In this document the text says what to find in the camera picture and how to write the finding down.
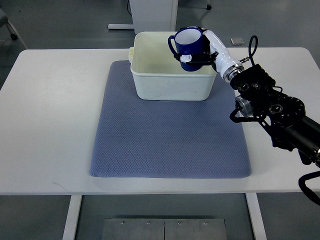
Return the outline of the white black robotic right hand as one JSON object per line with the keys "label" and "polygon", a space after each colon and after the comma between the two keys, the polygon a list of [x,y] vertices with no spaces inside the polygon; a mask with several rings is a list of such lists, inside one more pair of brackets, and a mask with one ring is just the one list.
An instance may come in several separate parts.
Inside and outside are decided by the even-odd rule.
{"label": "white black robotic right hand", "polygon": [[244,71],[243,64],[231,57],[228,49],[213,31],[197,28],[202,31],[203,52],[194,54],[190,64],[201,64],[202,67],[212,66],[226,82],[230,82],[237,74]]}

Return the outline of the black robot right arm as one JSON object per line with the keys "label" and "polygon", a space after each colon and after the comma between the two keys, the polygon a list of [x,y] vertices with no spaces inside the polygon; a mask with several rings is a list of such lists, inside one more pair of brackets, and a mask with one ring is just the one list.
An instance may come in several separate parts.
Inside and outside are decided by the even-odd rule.
{"label": "black robot right arm", "polygon": [[254,62],[258,37],[248,46],[251,67],[234,70],[226,77],[239,92],[229,118],[234,123],[257,122],[271,137],[272,145],[288,151],[297,149],[304,165],[320,164],[320,125],[306,115],[304,103],[283,93],[276,81]]}

